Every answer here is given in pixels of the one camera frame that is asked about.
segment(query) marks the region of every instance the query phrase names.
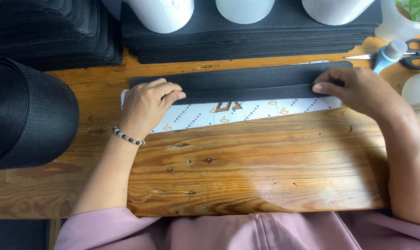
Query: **wooden table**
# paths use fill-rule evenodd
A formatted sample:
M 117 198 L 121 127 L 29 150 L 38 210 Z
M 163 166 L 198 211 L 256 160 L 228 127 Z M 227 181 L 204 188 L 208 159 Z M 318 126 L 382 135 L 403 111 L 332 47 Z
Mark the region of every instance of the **wooden table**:
M 0 219 L 68 217 L 119 121 L 120 93 L 131 77 L 339 61 L 384 44 L 368 38 L 348 54 L 152 65 L 125 52 L 118 67 L 50 72 L 77 96 L 77 136 L 51 163 L 0 170 Z M 401 93 L 417 73 L 396 64 L 381 76 Z M 389 206 L 384 139 L 372 119 L 347 107 L 151 134 L 146 141 L 129 178 L 128 207 L 138 216 Z

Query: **scissors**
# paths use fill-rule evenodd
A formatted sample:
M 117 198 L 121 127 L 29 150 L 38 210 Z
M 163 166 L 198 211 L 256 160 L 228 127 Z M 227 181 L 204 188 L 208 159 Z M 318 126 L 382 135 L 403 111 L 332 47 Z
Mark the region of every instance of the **scissors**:
M 407 44 L 407 52 L 401 57 L 400 63 L 408 69 L 420 70 L 420 66 L 417 66 L 412 63 L 413 60 L 420 59 L 420 49 L 413 49 L 410 48 L 411 43 L 418 43 L 420 44 L 420 39 L 411 39 L 406 42 Z M 378 56 L 378 53 L 374 54 L 366 54 L 360 56 L 347 56 L 345 59 L 371 59 L 375 60 Z

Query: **woman's left hand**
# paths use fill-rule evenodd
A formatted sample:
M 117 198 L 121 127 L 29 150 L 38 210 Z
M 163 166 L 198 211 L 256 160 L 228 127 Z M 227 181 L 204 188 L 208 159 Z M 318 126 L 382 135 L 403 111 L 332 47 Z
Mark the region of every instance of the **woman's left hand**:
M 141 141 L 161 122 L 168 108 L 183 98 L 182 88 L 164 78 L 139 84 L 125 94 L 119 130 Z

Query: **black scissor handle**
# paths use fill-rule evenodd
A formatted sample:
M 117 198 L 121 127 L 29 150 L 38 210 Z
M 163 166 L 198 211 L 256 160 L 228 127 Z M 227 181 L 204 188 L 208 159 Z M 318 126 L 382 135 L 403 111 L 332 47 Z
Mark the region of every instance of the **black scissor handle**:
M 417 52 L 418 54 L 420 54 L 420 49 L 410 48 L 410 44 L 411 43 L 418 43 L 418 44 L 420 44 L 420 39 L 419 38 L 415 38 L 415 39 L 411 39 L 411 40 L 409 40 L 409 41 L 406 42 L 406 44 L 407 44 L 407 51 L 408 52 Z
M 418 56 L 406 56 L 400 60 L 400 63 L 408 69 L 420 70 L 420 66 L 417 66 L 412 63 L 413 60 L 420 59 L 420 55 Z

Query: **pink sleeve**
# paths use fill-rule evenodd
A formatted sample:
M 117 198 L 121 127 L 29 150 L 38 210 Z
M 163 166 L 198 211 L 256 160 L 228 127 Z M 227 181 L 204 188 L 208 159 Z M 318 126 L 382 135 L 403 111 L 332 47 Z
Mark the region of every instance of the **pink sleeve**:
M 338 212 L 363 250 L 420 249 L 420 225 L 373 210 Z
M 99 247 L 132 235 L 157 220 L 159 218 L 137 218 L 125 207 L 74 215 L 60 230 L 54 250 L 86 250 Z

